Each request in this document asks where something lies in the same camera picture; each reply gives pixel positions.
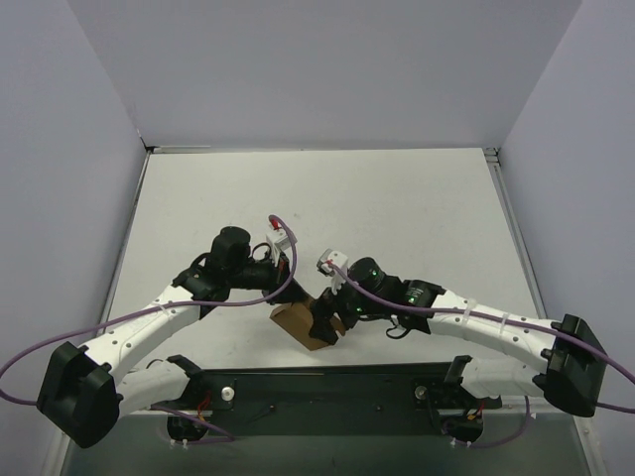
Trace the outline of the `brown paper box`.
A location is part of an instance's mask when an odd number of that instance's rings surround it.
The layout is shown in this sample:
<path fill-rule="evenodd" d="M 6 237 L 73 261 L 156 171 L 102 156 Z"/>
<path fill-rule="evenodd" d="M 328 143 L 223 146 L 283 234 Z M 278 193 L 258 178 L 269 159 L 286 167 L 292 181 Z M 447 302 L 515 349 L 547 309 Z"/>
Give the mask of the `brown paper box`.
<path fill-rule="evenodd" d="M 312 305 L 316 299 L 311 297 L 307 302 L 286 303 L 275 307 L 270 319 L 309 351 L 317 351 L 335 343 L 324 343 L 309 336 L 313 324 Z M 341 320 L 334 314 L 331 323 L 337 331 L 338 339 L 346 334 Z"/>

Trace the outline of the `aluminium table edge rail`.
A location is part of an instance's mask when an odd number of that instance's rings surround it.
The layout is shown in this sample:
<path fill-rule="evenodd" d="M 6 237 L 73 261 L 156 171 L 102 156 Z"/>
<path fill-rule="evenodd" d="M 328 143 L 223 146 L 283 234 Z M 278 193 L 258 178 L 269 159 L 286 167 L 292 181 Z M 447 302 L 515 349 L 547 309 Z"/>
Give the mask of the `aluminium table edge rail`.
<path fill-rule="evenodd" d="M 534 308 L 539 318 L 547 318 L 544 301 L 536 279 L 535 271 L 531 263 L 531 258 L 521 231 L 520 224 L 514 212 L 510 195 L 503 177 L 502 167 L 499 158 L 498 148 L 482 149 L 487 167 L 489 168 L 494 187 L 496 188 L 505 219 L 510 230 L 514 246 L 519 257 L 521 267 L 527 282 Z"/>

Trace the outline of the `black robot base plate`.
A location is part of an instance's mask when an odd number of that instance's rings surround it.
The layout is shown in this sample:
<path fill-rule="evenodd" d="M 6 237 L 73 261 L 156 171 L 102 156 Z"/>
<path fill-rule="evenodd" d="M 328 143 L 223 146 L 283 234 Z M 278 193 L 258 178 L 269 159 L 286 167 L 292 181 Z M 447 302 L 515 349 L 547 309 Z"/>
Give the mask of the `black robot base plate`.
<path fill-rule="evenodd" d="M 448 363 L 195 372 L 171 409 L 196 411 L 234 436 L 438 435 L 444 419 L 498 410 L 446 379 Z"/>

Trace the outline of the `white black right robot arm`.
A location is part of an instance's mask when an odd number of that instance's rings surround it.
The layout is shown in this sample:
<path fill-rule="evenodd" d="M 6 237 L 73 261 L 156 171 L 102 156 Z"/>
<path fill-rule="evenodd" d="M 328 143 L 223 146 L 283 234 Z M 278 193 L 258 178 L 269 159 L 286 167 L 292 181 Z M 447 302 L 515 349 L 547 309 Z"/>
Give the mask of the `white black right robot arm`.
<path fill-rule="evenodd" d="M 500 360 L 459 356 L 446 381 L 476 399 L 539 397 L 577 417 L 592 417 L 606 364 L 599 340 L 580 317 L 531 318 L 495 309 L 422 280 L 383 272 L 370 257 L 353 264 L 330 252 L 317 262 L 330 278 L 317 310 L 336 315 L 344 328 L 388 320 L 393 340 L 418 331 L 448 336 L 502 354 Z"/>

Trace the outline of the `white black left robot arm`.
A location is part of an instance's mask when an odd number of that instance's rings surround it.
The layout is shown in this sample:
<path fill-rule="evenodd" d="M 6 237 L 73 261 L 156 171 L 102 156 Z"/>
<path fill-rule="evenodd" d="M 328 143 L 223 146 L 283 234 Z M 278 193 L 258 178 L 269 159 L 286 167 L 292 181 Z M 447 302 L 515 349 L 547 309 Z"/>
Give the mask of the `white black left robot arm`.
<path fill-rule="evenodd" d="M 297 238 L 276 216 L 269 218 L 268 252 L 252 255 L 250 234 L 221 229 L 199 255 L 145 308 L 111 320 L 112 330 L 79 346 L 60 345 L 51 355 L 36 399 L 37 410 L 78 446 L 100 441 L 125 415 L 173 400 L 191 408 L 203 383 L 173 362 L 135 372 L 134 366 L 164 341 L 218 307 L 233 305 L 234 290 L 257 290 L 266 303 L 295 298 Z"/>

